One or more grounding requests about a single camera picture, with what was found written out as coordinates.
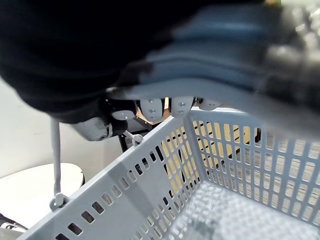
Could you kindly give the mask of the right robot hand black cloth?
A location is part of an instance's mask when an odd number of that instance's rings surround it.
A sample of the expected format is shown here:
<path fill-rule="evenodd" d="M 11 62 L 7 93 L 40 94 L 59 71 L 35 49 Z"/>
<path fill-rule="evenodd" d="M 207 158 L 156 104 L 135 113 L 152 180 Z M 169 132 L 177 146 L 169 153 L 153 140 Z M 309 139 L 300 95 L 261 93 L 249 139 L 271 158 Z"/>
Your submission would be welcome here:
<path fill-rule="evenodd" d="M 137 110 L 228 105 L 277 135 L 320 138 L 320 5 L 280 0 L 3 0 L 0 75 L 89 141 Z"/>

